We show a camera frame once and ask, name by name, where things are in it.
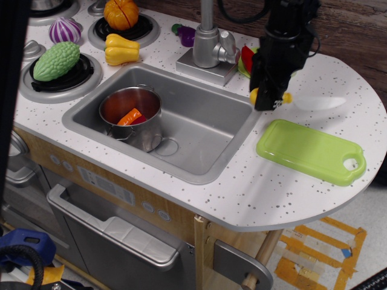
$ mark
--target countertop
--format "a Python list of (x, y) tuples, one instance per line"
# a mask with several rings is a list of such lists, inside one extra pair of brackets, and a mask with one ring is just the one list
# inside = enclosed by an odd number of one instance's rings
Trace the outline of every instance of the countertop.
[[(81, 53), (100, 62), (104, 82), (114, 77), (121, 66), (107, 65), (104, 52), (88, 42), (88, 27), (100, 18), (88, 14), (91, 4), (80, 1), (80, 10), (73, 18), (83, 26), (78, 43)], [(150, 10), (140, 12), (155, 19), (161, 33), (154, 43), (140, 50), (139, 62), (180, 74), (175, 71), (175, 62), (188, 48), (180, 44), (171, 26), (181, 23), (196, 28), (198, 23)], [(53, 43), (48, 37), (49, 27), (28, 26), (26, 41), (34, 39), (50, 48)], [(258, 38), (234, 32), (233, 35), (239, 48), (259, 44)], [(249, 96), (249, 79), (238, 72), (226, 86), (213, 86)], [(65, 128), (61, 121), (63, 114), (82, 98), (42, 104), (18, 93), (15, 125), (226, 228), (275, 230), (314, 221), (347, 205), (367, 188), (387, 151), (387, 114), (383, 104), (372, 87), (340, 60), (321, 54), (309, 58), (304, 69), (291, 79), (287, 91), (293, 94), (294, 102), (273, 112), (263, 112), (222, 174), (205, 185), (184, 182)], [(350, 186), (341, 187), (258, 156), (256, 144), (275, 119), (292, 121), (359, 144), (367, 162), (366, 172)]]

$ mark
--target gray sink basin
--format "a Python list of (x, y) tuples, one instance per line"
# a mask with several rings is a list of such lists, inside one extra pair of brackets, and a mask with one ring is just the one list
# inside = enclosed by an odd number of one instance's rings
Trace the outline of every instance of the gray sink basin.
[[(112, 92), (149, 85), (161, 97), (163, 141), (146, 153), (106, 135), (99, 105)], [(106, 146), (193, 184), (216, 179), (242, 145), (259, 112), (249, 100), (143, 63), (124, 66), (63, 116), (63, 124)]]

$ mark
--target orange pumpkin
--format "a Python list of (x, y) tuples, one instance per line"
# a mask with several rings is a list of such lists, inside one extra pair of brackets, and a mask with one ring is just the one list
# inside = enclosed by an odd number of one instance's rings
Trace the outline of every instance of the orange pumpkin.
[(110, 0), (106, 3), (103, 17), (115, 30), (127, 30), (138, 21), (138, 7), (132, 0)]

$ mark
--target toy bitter melon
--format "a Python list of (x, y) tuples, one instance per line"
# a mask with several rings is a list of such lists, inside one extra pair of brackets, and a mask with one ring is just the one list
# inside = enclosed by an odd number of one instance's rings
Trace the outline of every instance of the toy bitter melon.
[(64, 76), (79, 60), (79, 45), (73, 42), (59, 42), (47, 50), (36, 62), (33, 77), (49, 82)]

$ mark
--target floor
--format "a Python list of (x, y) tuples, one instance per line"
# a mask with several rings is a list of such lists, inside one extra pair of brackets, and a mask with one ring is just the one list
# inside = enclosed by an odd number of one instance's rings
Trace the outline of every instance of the floor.
[[(349, 290), (385, 269), (386, 208), (387, 186), (372, 183), (326, 219), (284, 230), (267, 265), (272, 290)], [(64, 278), (100, 289), (69, 269)]]

